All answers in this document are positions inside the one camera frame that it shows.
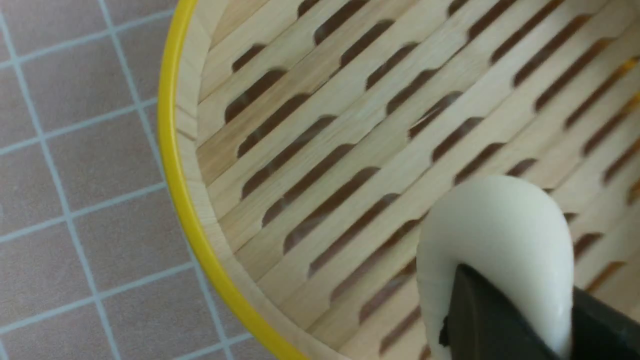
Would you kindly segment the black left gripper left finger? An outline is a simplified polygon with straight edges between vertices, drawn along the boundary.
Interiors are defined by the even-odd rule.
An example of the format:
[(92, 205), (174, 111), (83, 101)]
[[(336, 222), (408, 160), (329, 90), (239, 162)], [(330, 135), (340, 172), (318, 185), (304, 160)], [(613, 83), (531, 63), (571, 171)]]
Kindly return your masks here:
[(554, 360), (517, 308), (468, 265), (455, 269), (439, 344), (453, 360)]

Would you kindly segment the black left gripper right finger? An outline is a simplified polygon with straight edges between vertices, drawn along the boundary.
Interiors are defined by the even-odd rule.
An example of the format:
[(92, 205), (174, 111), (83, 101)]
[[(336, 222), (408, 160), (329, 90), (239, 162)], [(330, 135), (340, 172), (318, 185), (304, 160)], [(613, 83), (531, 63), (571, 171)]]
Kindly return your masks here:
[(573, 290), (572, 360), (638, 360), (640, 326), (588, 292)]

